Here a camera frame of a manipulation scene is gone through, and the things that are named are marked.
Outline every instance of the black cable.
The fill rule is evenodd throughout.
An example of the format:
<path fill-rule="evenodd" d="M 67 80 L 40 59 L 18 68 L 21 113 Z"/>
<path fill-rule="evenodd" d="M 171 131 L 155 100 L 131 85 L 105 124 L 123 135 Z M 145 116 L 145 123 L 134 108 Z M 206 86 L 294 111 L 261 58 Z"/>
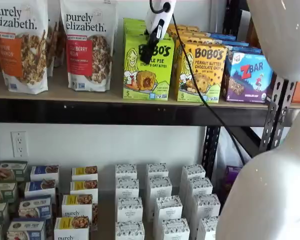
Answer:
<path fill-rule="evenodd" d="M 181 41 L 181 38 L 180 38 L 174 14 L 172 14 L 172 19 L 173 19 L 173 24 L 174 24 L 174 27 L 175 27 L 176 35 L 178 36 L 178 39 L 180 41 L 180 45 L 182 47 L 182 50 L 183 50 L 186 62 L 188 64 L 188 66 L 189 66 L 189 70 L 190 70 L 190 73 L 191 73 L 191 76 L 192 76 L 192 79 L 193 79 L 193 83 L 194 83 L 195 89 L 196 89 L 197 93 L 199 94 L 199 97 L 200 97 L 201 101 L 203 102 L 204 106 L 211 111 L 211 113 L 215 116 L 215 118 L 218 119 L 218 121 L 221 123 L 221 125 L 224 126 L 225 130 L 229 133 L 230 138 L 233 141 L 233 144 L 234 144 L 234 146 L 235 146 L 235 148 L 236 148 L 236 150 L 237 150 L 237 152 L 239 154 L 241 162 L 242 162 L 243 165 L 245 165 L 244 156 L 242 155 L 242 153 L 240 151 L 240 148 L 239 148 L 239 146 L 238 146 L 238 144 L 237 144 L 237 142 L 235 140 L 234 134 L 229 129 L 229 127 L 225 124 L 225 122 L 218 116 L 218 114 L 216 114 L 216 112 L 208 105 L 208 103 L 204 100 L 204 98 L 201 95 L 201 92 L 200 92 L 200 90 L 198 88 L 198 85 L 197 85 L 197 82 L 196 82 L 196 79 L 195 79 L 194 72 L 192 71 L 192 67 L 191 67 L 190 61 L 189 61 L 188 56 L 187 56 L 187 52 L 186 52 L 185 47 L 184 47 L 184 43 Z"/>

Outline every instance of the bobo's oat bites box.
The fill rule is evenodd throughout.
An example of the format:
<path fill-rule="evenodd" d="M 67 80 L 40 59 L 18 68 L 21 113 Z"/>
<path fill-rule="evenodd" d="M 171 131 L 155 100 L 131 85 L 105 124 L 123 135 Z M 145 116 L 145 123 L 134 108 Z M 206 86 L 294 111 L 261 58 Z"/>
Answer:
<path fill-rule="evenodd" d="M 225 100 L 265 103 L 272 74 L 264 55 L 229 51 L 222 84 Z"/>
<path fill-rule="evenodd" d="M 184 48 L 203 99 L 207 103 L 218 103 L 227 48 L 223 45 L 193 42 L 184 42 Z M 176 99 L 181 102 L 201 102 L 186 56 L 181 53 L 177 66 Z"/>
<path fill-rule="evenodd" d="M 123 74 L 123 98 L 167 101 L 174 41 L 162 39 L 155 47 L 150 64 L 140 60 L 139 45 L 146 44 L 145 36 L 126 35 Z"/>

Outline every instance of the yellow bobo's box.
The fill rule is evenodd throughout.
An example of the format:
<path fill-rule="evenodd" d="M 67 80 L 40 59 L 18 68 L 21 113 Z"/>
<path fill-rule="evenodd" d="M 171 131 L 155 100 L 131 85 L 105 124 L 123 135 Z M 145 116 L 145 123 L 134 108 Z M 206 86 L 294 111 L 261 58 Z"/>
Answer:
<path fill-rule="evenodd" d="M 223 45 L 193 42 L 184 42 L 184 48 L 203 99 L 208 103 L 218 103 L 227 48 Z M 177 65 L 176 79 L 177 101 L 201 102 L 183 52 Z"/>

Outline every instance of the product image on box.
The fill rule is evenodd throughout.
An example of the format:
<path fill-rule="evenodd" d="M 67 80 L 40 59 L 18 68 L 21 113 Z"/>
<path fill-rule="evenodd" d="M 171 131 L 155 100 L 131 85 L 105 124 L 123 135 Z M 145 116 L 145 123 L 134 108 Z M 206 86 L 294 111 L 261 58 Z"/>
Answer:
<path fill-rule="evenodd" d="M 196 84 L 203 99 L 218 103 L 224 72 L 227 48 L 223 45 L 184 42 Z M 176 70 L 175 92 L 177 101 L 201 102 L 195 88 L 186 56 L 181 52 Z"/>
<path fill-rule="evenodd" d="M 264 55 L 229 51 L 225 68 L 222 93 L 226 101 L 266 102 L 273 71 Z"/>

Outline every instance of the blue box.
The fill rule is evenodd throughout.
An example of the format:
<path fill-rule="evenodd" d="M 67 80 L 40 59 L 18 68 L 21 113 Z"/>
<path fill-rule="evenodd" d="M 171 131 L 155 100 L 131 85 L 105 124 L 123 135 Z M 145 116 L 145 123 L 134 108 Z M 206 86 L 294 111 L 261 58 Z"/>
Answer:
<path fill-rule="evenodd" d="M 264 55 L 229 51 L 222 81 L 225 100 L 265 103 L 272 74 Z"/>

